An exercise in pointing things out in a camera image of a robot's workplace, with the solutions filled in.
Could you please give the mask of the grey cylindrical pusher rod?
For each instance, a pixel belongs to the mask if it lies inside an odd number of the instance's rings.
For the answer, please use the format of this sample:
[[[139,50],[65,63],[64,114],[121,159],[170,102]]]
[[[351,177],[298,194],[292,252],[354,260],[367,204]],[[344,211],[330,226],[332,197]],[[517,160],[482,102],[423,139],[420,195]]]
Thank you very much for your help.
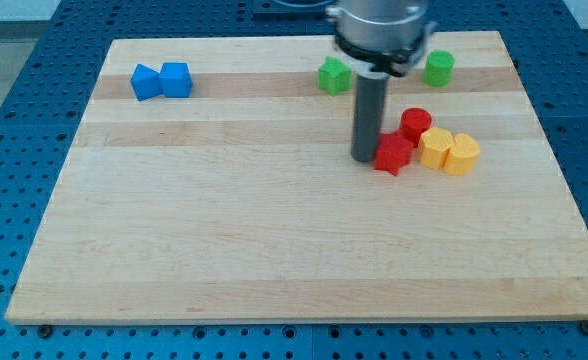
[[[354,160],[374,159],[381,131],[389,75],[357,75],[350,153]]]

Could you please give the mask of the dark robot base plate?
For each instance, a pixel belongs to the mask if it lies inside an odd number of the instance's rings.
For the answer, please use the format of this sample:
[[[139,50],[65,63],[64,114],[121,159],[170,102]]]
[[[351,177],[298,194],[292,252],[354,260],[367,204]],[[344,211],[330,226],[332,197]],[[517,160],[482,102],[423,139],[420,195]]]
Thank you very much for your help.
[[[335,0],[251,0],[250,3],[254,17],[323,15]]]

